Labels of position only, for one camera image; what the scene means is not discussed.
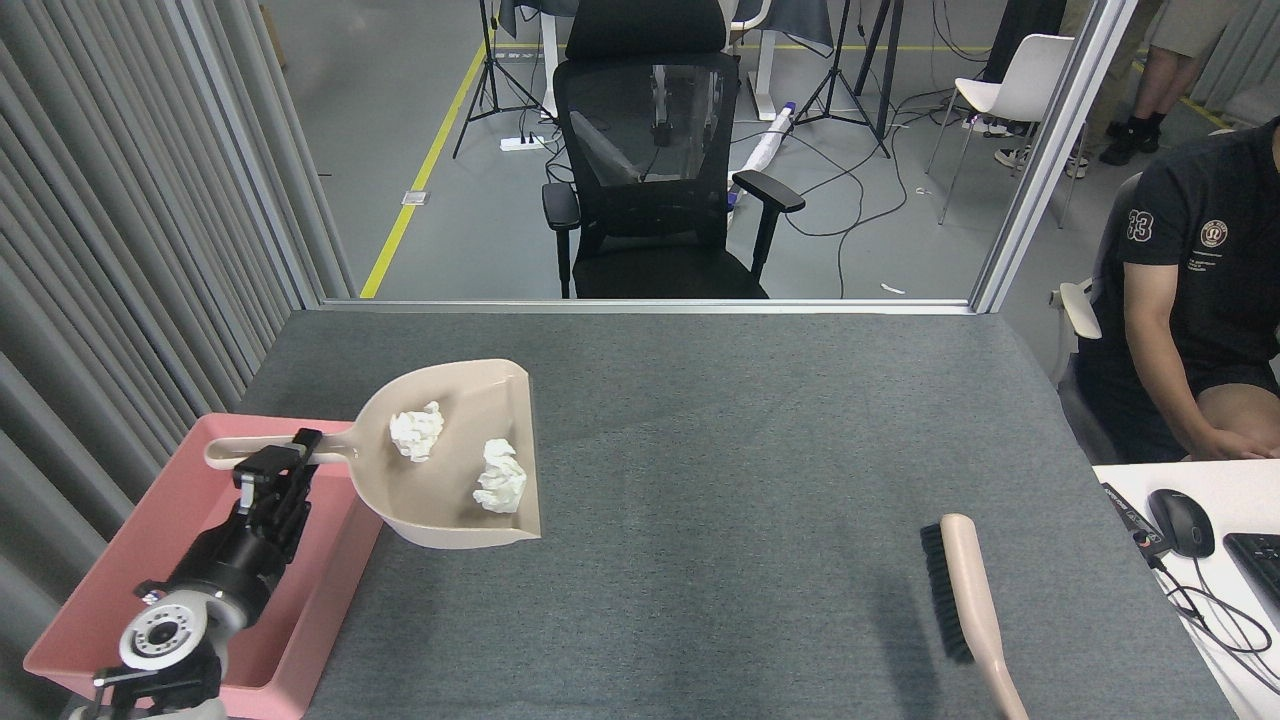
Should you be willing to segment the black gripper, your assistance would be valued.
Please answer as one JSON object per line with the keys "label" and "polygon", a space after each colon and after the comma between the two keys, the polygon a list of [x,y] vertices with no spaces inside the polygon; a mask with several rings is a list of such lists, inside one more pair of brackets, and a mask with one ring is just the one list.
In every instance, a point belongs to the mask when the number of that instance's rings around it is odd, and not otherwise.
{"label": "black gripper", "polygon": [[237,464],[243,518],[202,532],[169,575],[169,588],[220,591],[247,626],[256,624],[300,544],[321,438],[320,430],[301,428],[288,448],[264,447]]}

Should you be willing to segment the person's hand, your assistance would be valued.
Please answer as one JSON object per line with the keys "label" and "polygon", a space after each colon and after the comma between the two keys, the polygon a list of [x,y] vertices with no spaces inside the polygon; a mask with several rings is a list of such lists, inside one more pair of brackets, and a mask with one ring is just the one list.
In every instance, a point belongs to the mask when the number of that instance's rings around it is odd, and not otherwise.
{"label": "person's hand", "polygon": [[1277,459],[1277,447],[1268,448],[1260,439],[1212,425],[1180,429],[1175,436],[1196,461]]}

